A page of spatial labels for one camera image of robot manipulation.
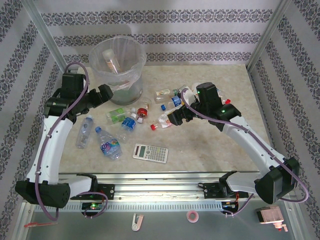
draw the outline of plastic trash bin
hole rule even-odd
[[[113,73],[108,67],[103,51],[112,49],[121,72]],[[89,63],[99,84],[107,84],[113,91],[111,101],[117,105],[129,105],[137,101],[143,90],[142,68],[147,55],[142,46],[128,36],[116,36],[100,42],[89,53]]]

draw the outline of marble surface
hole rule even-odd
[[[97,87],[88,68],[90,88]],[[148,118],[137,124],[128,143],[120,143],[122,156],[115,161],[104,157],[96,133],[92,130],[86,149],[75,146],[79,128],[85,115],[79,116],[71,129],[62,154],[60,173],[134,173],[169,171],[257,171],[245,151],[231,138],[205,120],[194,119],[181,126],[152,131],[150,124],[162,110],[155,104],[153,92],[175,89],[183,84],[212,82],[221,89],[231,103],[242,113],[249,125],[268,143],[268,138],[245,65],[145,66],[142,71],[142,97],[152,100]],[[100,126],[115,135],[120,123],[107,126],[105,113],[117,109],[112,102],[91,109],[94,126]],[[169,149],[167,163],[159,164],[132,158],[136,143]]]

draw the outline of white bottle cap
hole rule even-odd
[[[140,116],[138,116],[138,119],[136,120],[139,124],[142,124],[144,122],[144,119]]]
[[[134,117],[134,119],[137,119],[137,114],[131,113],[131,117]]]
[[[103,51],[102,55],[105,60],[110,60],[115,56],[115,52],[111,48],[109,48],[109,49]]]

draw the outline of plastic bottle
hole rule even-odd
[[[131,113],[135,113],[136,109],[134,107],[121,107],[113,111],[106,113],[106,124],[112,125],[118,122],[123,122],[126,117],[130,116]]]
[[[185,87],[186,85],[183,85],[182,87],[176,88],[173,90],[163,89],[163,90],[155,91],[153,93],[154,101],[156,104],[164,103],[168,101],[170,98],[177,96],[177,94],[180,93]]]
[[[136,119],[137,114],[135,113],[132,113],[130,117],[126,117],[116,134],[116,138],[124,143],[127,142],[129,134],[135,129]]]
[[[118,74],[122,72],[119,66],[118,60],[115,56],[115,52],[111,48],[103,51],[102,55],[106,64],[114,74]]]
[[[181,104],[181,99],[178,96],[172,97],[169,101],[167,101],[165,104],[161,105],[162,111],[173,109],[176,106],[179,106]]]
[[[106,157],[112,160],[118,159],[121,154],[121,146],[117,139],[115,139],[109,132],[102,130],[101,127],[97,126],[95,132],[98,137],[98,141],[101,144],[101,151]]]
[[[217,93],[218,93],[218,96],[219,98],[221,98],[221,102],[222,104],[229,104],[231,103],[231,100],[229,98],[226,97],[225,93],[222,92],[220,89],[216,89]]]
[[[81,127],[79,129],[79,134],[75,143],[75,145],[78,148],[80,149],[86,148],[88,144],[89,135],[93,126],[94,126],[94,120],[92,116],[87,116],[85,119],[83,119]]]
[[[159,129],[165,129],[167,127],[170,127],[172,123],[170,122],[168,116],[166,114],[161,114],[161,116],[157,119],[157,121],[153,122],[153,124],[150,125],[152,131]]]
[[[142,124],[144,119],[148,116],[148,110],[150,110],[152,102],[147,97],[141,97],[138,101],[138,110],[136,111],[137,119],[139,124]]]

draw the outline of wall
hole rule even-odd
[[[65,60],[88,62],[93,46],[128,35],[147,65],[245,64],[280,0],[38,0]]]
[[[44,103],[61,72],[18,0],[0,1],[0,240],[10,239],[21,197],[15,192],[35,158]]]
[[[320,239],[319,4],[291,2],[251,73],[274,147],[300,162],[310,192],[301,207],[312,239]]]

